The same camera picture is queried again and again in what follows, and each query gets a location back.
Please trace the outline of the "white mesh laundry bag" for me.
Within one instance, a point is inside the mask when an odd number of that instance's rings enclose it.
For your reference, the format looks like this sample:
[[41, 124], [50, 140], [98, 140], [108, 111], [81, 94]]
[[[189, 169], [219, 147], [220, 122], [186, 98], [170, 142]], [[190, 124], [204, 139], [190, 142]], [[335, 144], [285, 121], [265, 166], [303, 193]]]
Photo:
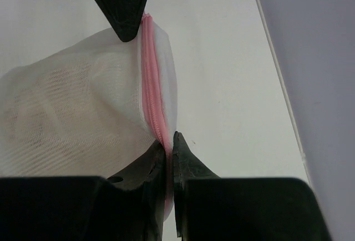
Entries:
[[110, 177], [154, 141], [172, 162], [177, 81], [168, 34], [151, 15], [1, 77], [1, 176]]

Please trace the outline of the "beige bra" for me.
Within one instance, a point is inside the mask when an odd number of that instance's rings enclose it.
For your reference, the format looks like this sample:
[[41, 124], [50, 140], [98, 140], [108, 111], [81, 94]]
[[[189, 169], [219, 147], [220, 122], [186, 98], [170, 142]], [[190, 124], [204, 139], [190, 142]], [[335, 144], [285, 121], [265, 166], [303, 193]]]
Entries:
[[56, 55], [1, 78], [1, 175], [109, 177], [152, 144], [135, 60]]

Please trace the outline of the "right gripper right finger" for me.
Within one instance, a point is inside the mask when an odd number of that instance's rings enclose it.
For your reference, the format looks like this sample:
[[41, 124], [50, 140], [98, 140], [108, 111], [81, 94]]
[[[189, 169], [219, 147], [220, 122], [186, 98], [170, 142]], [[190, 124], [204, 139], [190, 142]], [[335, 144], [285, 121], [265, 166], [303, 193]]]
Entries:
[[184, 136], [180, 132], [174, 133], [173, 139], [173, 185], [174, 185], [174, 208], [177, 236], [182, 240], [184, 219], [184, 194], [185, 184], [188, 180], [219, 179], [202, 161], [190, 150]]

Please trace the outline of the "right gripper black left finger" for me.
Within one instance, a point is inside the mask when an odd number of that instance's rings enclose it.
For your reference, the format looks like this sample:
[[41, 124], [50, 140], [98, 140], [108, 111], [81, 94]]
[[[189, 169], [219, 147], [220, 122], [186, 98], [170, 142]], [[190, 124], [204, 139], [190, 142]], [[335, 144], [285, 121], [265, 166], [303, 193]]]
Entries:
[[165, 179], [165, 151], [158, 141], [108, 179], [105, 240], [162, 240]]

